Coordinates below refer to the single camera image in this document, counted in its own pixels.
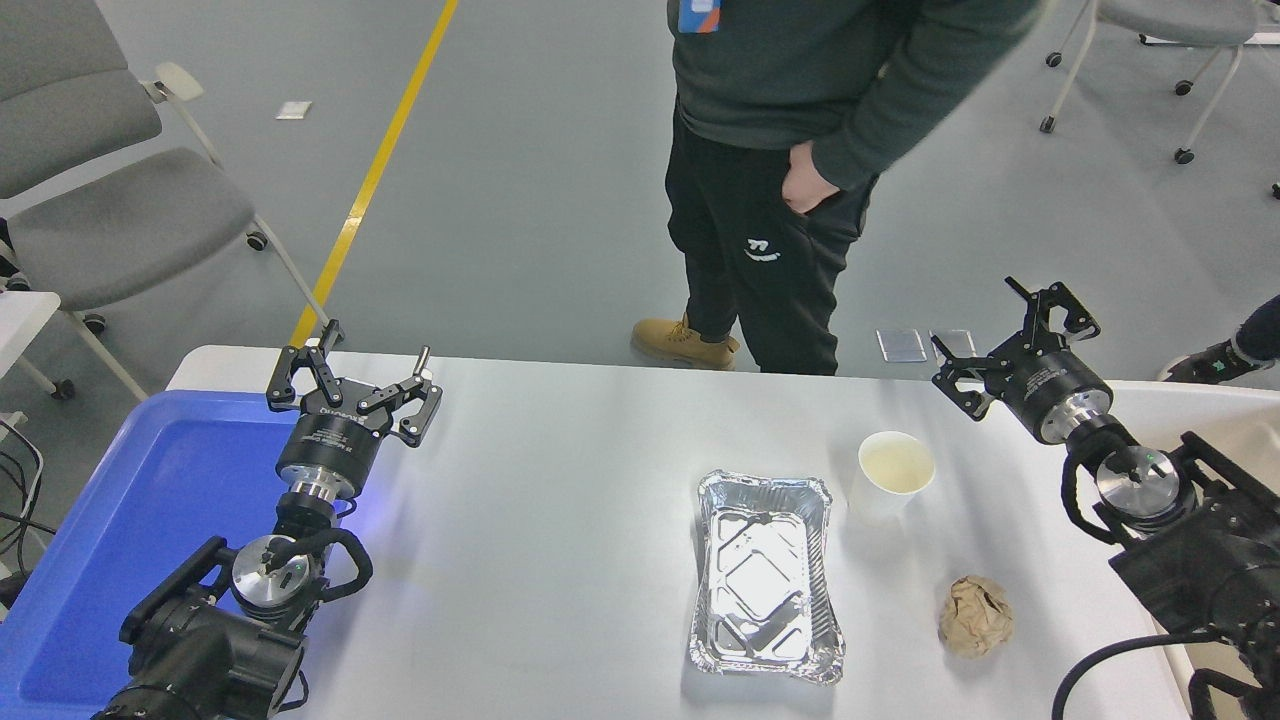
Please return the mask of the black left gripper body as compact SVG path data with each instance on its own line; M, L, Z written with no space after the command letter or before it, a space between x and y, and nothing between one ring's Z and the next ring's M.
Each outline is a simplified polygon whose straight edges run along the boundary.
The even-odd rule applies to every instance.
M300 419L276 461L276 474L293 482L302 468L319 468L339 477L347 488L365 487L383 437L390 428L388 410L358 410L358 402L376 391L357 380L342 380L342 402L337 407L328 402L321 389L303 396Z

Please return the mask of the person's hand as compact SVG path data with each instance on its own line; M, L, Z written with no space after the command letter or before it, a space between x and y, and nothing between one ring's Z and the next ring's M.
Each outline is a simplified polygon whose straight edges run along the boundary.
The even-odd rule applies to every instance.
M840 191L817 169L813 159L814 142L805 141L788 150L788 168L782 181L782 200L786 206L806 215Z

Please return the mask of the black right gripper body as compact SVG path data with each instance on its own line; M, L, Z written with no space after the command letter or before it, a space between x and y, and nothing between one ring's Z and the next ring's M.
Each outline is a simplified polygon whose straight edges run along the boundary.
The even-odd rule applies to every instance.
M1028 354L993 351L1007 374L988 391L1025 427L1065 427L1071 416L1106 414L1106 383L1069 350Z

